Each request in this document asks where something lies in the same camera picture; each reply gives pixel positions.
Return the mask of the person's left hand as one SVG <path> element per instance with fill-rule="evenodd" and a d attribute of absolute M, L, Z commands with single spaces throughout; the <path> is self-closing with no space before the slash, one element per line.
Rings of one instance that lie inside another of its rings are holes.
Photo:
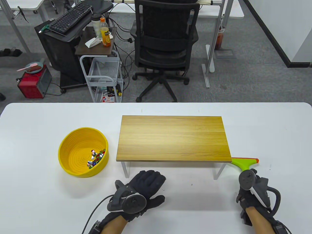
<path fill-rule="evenodd" d="M 131 222 L 147 210 L 163 204 L 165 196 L 152 197 L 159 191 L 165 180 L 165 176 L 153 170 L 140 171 L 128 184 L 116 180 L 116 192 L 107 206 L 109 214 L 100 225 L 104 227 L 120 216 L 127 222 Z"/>

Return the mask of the person's right hand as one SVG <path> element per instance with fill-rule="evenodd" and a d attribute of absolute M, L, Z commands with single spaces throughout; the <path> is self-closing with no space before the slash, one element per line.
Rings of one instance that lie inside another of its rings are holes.
<path fill-rule="evenodd" d="M 277 189 L 268 185 L 268 178 L 258 176 L 255 169 L 248 169 L 240 173 L 238 180 L 240 191 L 236 202 L 241 202 L 243 210 L 253 206 L 258 208 L 259 213 L 268 218 L 277 213 L 281 202 L 281 194 Z M 274 207 L 271 206 L 268 192 L 275 194 Z"/>

